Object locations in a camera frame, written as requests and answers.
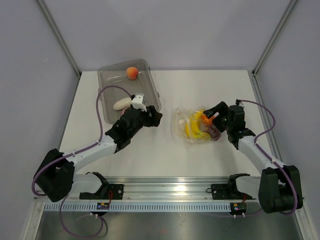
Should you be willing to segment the dark red toy plum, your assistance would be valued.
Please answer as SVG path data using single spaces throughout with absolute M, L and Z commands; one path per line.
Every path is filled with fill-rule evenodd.
M 210 126 L 208 128 L 208 134 L 210 135 L 212 141 L 217 141 L 221 137 L 220 131 L 215 126 Z

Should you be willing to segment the white toy food piece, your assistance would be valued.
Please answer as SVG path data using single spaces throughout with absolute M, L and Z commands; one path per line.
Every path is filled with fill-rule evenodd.
M 127 109 L 131 106 L 131 103 L 132 103 L 132 99 L 130 97 L 125 97 L 125 98 L 122 98 L 118 101 L 116 101 L 114 104 L 113 104 L 113 109 L 115 111 L 122 111 L 124 109 Z

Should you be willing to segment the clear zip top bag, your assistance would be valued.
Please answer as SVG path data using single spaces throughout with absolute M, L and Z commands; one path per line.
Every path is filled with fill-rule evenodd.
M 176 107 L 173 113 L 172 130 L 177 137 L 191 144 L 217 141 L 220 131 L 213 124 L 215 115 L 207 117 L 205 108 Z

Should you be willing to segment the yellow white-dotted toy food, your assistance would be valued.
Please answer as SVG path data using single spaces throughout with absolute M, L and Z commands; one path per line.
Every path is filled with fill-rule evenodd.
M 201 116 L 203 115 L 204 110 L 204 108 L 201 108 L 198 111 L 192 111 L 187 118 L 187 123 L 185 124 L 185 133 L 191 141 L 211 140 L 211 136 L 200 128 L 202 123 Z

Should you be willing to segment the orange pink toy peach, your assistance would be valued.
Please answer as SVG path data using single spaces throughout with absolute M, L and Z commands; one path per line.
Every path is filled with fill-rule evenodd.
M 126 76 L 130 80 L 135 80 L 139 75 L 139 70 L 133 66 L 128 67 L 125 72 L 126 72 Z

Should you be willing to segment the orange toy fruit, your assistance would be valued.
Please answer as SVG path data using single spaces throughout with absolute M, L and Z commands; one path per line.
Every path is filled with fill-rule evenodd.
M 201 122 L 204 124 L 204 125 L 211 125 L 213 123 L 213 120 L 214 120 L 215 116 L 211 116 L 211 117 L 207 117 L 205 114 L 203 114 L 201 116 Z

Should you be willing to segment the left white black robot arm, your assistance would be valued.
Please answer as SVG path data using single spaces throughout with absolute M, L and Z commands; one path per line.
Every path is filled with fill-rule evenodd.
M 33 177 L 33 194 L 48 197 L 54 203 L 69 194 L 79 194 L 81 200 L 110 200 L 113 188 L 105 177 L 95 171 L 77 172 L 123 150 L 141 128 L 158 127 L 162 117 L 153 105 L 147 106 L 146 110 L 130 107 L 108 131 L 88 146 L 70 152 L 60 152 L 56 148 L 50 150 Z

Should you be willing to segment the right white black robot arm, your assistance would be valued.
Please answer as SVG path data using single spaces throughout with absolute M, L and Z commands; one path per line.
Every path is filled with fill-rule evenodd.
M 260 173 L 255 179 L 247 173 L 230 175 L 226 190 L 230 197 L 241 195 L 257 199 L 262 210 L 267 213 L 294 214 L 303 207 L 300 172 L 294 165 L 286 165 L 259 143 L 259 136 L 246 127 L 245 110 L 236 100 L 228 106 L 220 102 L 203 113 L 212 119 L 220 133 L 226 132 L 228 141 L 244 154 Z

